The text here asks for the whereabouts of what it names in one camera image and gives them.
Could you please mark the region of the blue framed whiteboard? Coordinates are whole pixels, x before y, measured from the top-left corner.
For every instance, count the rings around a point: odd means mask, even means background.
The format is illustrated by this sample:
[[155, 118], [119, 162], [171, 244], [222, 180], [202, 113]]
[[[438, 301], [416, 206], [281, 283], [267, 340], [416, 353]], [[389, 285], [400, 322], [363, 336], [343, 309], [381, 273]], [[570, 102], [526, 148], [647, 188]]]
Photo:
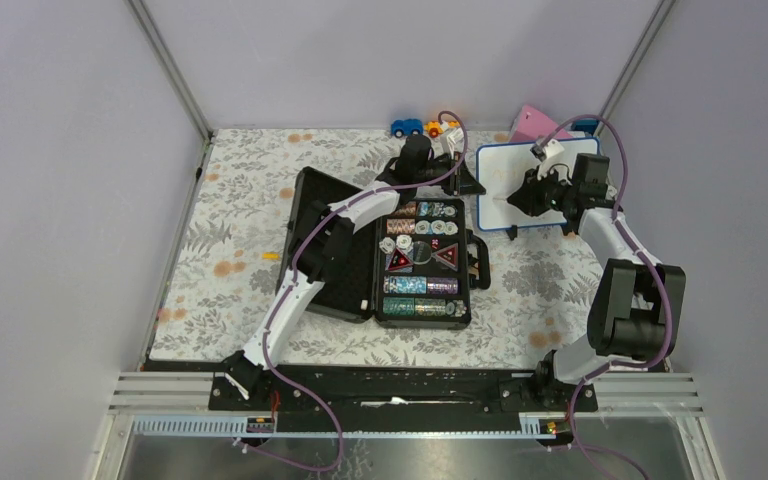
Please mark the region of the blue framed whiteboard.
[[532, 155], [533, 142], [488, 144], [476, 151], [476, 175], [486, 188], [486, 194], [477, 199], [474, 218], [482, 231], [502, 231], [512, 226], [535, 228], [560, 226], [566, 223], [557, 211], [543, 215], [526, 216], [506, 201], [495, 201], [494, 196], [508, 196], [523, 183], [527, 170], [537, 168], [539, 161]]

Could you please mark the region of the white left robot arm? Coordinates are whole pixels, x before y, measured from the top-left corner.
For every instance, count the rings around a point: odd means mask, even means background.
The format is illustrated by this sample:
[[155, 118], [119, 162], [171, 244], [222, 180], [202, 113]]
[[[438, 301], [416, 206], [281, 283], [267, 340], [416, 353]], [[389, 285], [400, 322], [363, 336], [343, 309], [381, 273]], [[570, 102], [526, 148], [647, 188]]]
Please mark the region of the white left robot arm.
[[248, 411], [269, 401], [270, 385], [262, 378], [275, 368], [272, 356], [286, 343], [286, 334], [327, 283], [340, 276], [348, 259], [354, 234], [381, 217], [388, 216], [412, 201], [423, 187], [449, 187], [460, 175], [469, 143], [464, 131], [455, 140], [445, 140], [448, 158], [455, 162], [439, 167], [430, 140], [407, 137], [402, 152], [390, 159], [375, 181], [348, 198], [323, 204], [312, 202], [294, 220], [299, 239], [288, 243], [288, 265], [264, 319], [238, 351], [239, 367], [229, 366], [223, 379], [232, 387], [232, 398]]

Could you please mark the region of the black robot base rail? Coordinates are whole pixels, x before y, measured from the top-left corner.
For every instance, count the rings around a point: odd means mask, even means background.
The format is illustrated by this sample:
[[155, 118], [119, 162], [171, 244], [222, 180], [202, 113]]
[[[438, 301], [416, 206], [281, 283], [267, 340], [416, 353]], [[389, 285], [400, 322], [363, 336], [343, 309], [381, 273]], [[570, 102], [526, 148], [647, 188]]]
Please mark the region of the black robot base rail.
[[234, 360], [215, 373], [208, 408], [260, 412], [280, 433], [513, 433], [524, 416], [594, 413], [595, 389], [534, 370], [280, 365]]

